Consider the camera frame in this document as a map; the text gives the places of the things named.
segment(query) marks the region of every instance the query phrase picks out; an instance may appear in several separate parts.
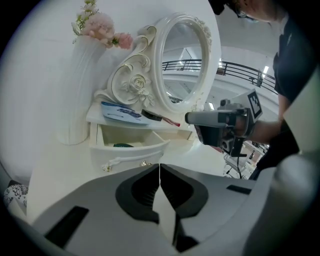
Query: black railing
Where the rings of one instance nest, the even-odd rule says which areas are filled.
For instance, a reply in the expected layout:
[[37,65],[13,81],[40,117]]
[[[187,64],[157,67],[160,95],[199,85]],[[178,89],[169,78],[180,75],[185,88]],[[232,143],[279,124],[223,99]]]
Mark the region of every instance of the black railing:
[[162,62],[162,70],[184,71],[184,70],[201,70],[202,59],[182,59]]
[[[163,71],[200,71],[201,59],[183,59],[172,60],[162,63]],[[252,85],[265,88],[275,94],[276,80],[273,76],[263,73],[262,71],[227,61],[220,61],[217,75],[232,76],[249,81]]]

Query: ornate mirror frame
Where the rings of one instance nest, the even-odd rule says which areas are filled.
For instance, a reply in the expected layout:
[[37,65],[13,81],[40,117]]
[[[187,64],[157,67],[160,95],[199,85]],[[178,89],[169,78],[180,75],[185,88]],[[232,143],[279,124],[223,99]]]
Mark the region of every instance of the ornate mirror frame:
[[[186,99],[172,103],[167,96],[162,74],[162,55],[167,35],[177,23],[194,30],[202,48],[202,64],[197,84]],[[210,24],[214,29],[216,23]],[[208,26],[197,17],[177,12],[159,20],[156,25],[140,29],[134,40],[133,51],[107,80],[106,89],[95,92],[94,97],[104,101],[127,105],[133,110],[146,109],[177,122],[184,122],[184,114],[201,110],[208,97],[221,56],[220,38],[212,45]]]
[[[185,24],[188,27],[192,28],[192,30],[198,36],[202,50],[202,62],[199,77],[196,84],[193,87],[193,90],[183,101],[179,103],[173,103],[169,99],[165,90],[165,84],[162,73],[162,58],[167,36],[170,30],[177,23]],[[156,28],[157,33],[151,46],[151,58],[153,59],[154,63],[154,65],[151,67],[151,73],[154,77],[153,82],[157,84],[157,86],[155,86],[157,96],[168,111],[177,113],[186,112],[194,104],[195,97],[197,97],[199,92],[202,91],[202,87],[207,80],[206,75],[208,73],[208,67],[211,58],[210,53],[212,47],[211,32],[203,21],[199,20],[197,17],[183,12],[175,13],[170,17],[160,20],[156,24]]]

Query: oval mirror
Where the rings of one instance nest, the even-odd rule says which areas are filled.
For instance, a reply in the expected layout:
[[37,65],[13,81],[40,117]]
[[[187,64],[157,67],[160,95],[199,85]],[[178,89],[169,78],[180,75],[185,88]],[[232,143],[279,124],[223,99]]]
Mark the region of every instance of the oval mirror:
[[202,47],[198,35],[187,22],[176,23],[169,31],[162,54],[162,77],[171,102],[180,103],[198,83]]

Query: white drawer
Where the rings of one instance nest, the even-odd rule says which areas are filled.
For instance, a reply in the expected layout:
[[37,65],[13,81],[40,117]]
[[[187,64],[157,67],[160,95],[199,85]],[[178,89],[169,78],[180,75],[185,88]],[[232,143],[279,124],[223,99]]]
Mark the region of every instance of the white drawer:
[[[143,162],[158,163],[169,142],[150,129],[90,125],[91,161],[100,173],[122,172],[140,167]],[[114,147],[119,143],[133,147]]]

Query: artificial flower bouquet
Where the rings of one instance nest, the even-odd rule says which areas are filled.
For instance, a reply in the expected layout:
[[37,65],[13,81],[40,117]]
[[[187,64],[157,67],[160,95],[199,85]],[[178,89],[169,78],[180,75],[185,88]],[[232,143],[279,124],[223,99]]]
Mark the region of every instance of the artificial flower bouquet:
[[133,38],[129,33],[115,33],[114,21],[97,9],[97,0],[84,0],[82,12],[76,15],[72,22],[72,30],[76,36],[90,36],[99,40],[106,48],[113,46],[130,49]]

